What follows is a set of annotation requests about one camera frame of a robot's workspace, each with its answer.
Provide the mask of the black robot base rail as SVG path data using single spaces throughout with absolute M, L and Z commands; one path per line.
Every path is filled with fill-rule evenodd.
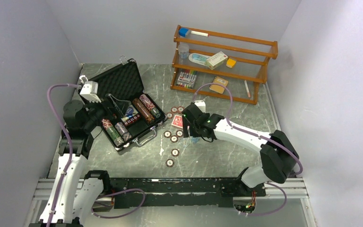
M 210 178 L 111 178 L 114 207 L 205 206 L 232 208 L 233 201 L 242 197 L 264 197 L 264 184 L 250 188 L 236 177 Z

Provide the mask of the red playing card deck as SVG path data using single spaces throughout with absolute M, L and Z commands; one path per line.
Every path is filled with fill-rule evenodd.
M 182 129 L 183 128 L 183 118 L 182 118 L 182 116 L 176 114 L 172 119 L 171 125 L 176 127 L 176 128 Z

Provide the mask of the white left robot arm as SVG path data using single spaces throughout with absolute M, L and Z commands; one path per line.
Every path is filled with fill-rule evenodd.
M 72 100 L 64 105 L 64 119 L 61 127 L 64 137 L 59 144 L 58 168 L 52 192 L 42 214 L 31 227 L 82 227 L 89 215 L 98 217 L 94 204 L 101 198 L 114 198 L 122 194 L 140 194 L 141 202 L 133 212 L 140 209 L 147 198 L 144 190 L 139 188 L 115 192 L 109 174 L 105 170 L 89 171 L 81 189 L 78 184 L 82 169 L 87 163 L 93 142 L 90 121 L 85 105 L 80 100 Z

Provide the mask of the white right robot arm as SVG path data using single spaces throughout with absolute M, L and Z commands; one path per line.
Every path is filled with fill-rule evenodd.
M 258 154 L 258 163 L 243 170 L 236 183 L 236 190 L 242 196 L 249 195 L 255 186 L 268 181 L 284 183 L 299 164 L 299 155 L 280 130 L 272 133 L 256 131 L 222 115 L 205 113 L 195 103 L 186 107 L 182 115 L 191 136 L 210 142 L 228 141 Z

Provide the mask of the red five chip stack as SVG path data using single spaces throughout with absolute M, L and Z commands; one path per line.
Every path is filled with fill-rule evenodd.
M 178 111 L 179 113 L 182 113 L 182 112 L 183 112 L 183 110 L 184 110 L 184 107 L 183 107 L 183 106 L 179 106 L 179 107 L 177 108 L 177 111 Z

